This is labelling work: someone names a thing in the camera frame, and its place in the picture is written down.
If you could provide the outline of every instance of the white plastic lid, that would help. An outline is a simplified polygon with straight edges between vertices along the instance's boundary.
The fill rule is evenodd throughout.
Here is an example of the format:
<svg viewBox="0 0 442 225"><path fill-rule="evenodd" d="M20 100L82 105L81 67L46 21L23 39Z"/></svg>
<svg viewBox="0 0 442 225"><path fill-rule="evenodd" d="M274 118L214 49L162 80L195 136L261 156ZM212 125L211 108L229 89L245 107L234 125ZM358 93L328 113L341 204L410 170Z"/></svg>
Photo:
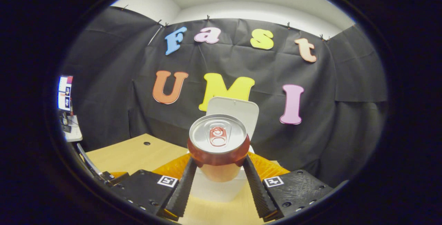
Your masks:
<svg viewBox="0 0 442 225"><path fill-rule="evenodd" d="M254 102L215 96L209 100L206 115L227 114L240 120L247 131L249 139L253 136L258 121L259 107Z"/></svg>

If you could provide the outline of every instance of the computer screen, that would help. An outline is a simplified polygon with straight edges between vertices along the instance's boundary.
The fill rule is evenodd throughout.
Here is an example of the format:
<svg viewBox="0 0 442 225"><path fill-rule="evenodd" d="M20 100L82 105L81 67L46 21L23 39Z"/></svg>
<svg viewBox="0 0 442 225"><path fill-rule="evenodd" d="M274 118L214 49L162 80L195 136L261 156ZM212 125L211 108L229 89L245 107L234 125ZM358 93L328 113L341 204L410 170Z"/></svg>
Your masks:
<svg viewBox="0 0 442 225"><path fill-rule="evenodd" d="M58 83L58 108L71 111L71 91L73 76L61 76Z"/></svg>

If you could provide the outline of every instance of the wooden table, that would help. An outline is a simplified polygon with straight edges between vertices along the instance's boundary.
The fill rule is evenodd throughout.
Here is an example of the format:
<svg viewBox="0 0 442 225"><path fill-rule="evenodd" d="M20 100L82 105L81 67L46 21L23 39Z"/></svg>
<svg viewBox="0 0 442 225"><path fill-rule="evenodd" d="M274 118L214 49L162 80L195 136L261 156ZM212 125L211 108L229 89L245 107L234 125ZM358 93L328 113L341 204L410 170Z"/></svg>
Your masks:
<svg viewBox="0 0 442 225"><path fill-rule="evenodd" d="M144 142L150 142L150 145L144 145ZM186 152L187 148L143 134L90 151L87 155L101 171L127 171L131 175L140 169L155 170ZM184 217L178 222L183 225L258 225L264 223L258 217L248 183L230 203L215 203L190 195Z"/></svg>

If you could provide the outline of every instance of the red can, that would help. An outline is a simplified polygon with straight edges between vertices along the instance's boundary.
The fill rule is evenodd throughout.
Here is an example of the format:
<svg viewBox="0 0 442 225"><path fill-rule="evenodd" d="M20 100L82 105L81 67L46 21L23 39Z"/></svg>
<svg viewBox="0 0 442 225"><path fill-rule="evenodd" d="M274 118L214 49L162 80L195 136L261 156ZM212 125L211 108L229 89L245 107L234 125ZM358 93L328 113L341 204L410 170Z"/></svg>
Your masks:
<svg viewBox="0 0 442 225"><path fill-rule="evenodd" d="M189 131L188 149L211 181L234 179L250 147L244 124L225 114L199 118Z"/></svg>

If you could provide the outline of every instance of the black fabric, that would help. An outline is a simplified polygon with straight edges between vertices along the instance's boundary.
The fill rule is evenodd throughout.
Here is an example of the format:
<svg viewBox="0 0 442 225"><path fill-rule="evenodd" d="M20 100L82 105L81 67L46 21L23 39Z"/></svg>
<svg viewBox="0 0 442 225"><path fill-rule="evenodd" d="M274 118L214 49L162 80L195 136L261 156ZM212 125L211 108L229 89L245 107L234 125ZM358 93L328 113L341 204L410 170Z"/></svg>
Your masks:
<svg viewBox="0 0 442 225"><path fill-rule="evenodd" d="M183 26L188 30L180 49L166 56L165 36ZM195 42L194 36L205 27L220 28L220 41ZM380 59L359 28L349 28L328 42L256 20L196 20L158 28L146 17L109 9L74 45L66 74L74 75L74 110L90 149L144 133L186 147L190 126L205 115L198 106L206 73L221 74L227 88L238 77L255 80L249 101L260 112L251 144L257 154L278 160L288 170L304 168L333 187L353 176L376 147L387 91ZM273 33L272 49L251 46L251 32L258 28ZM97 30L104 31L101 37L95 37ZM302 59L294 42L299 38L314 44L316 62ZM171 93L175 72L189 74L180 97L170 105L153 98L160 70L172 74L164 94ZM279 121L285 84L304 88L298 125Z"/></svg>
<svg viewBox="0 0 442 225"><path fill-rule="evenodd" d="M359 25L328 41L336 67L336 100L385 102L387 81L376 50Z"/></svg>
<svg viewBox="0 0 442 225"><path fill-rule="evenodd" d="M73 108L88 151L130 138L128 86L158 28L141 14L109 8L71 47L63 73L74 76Z"/></svg>

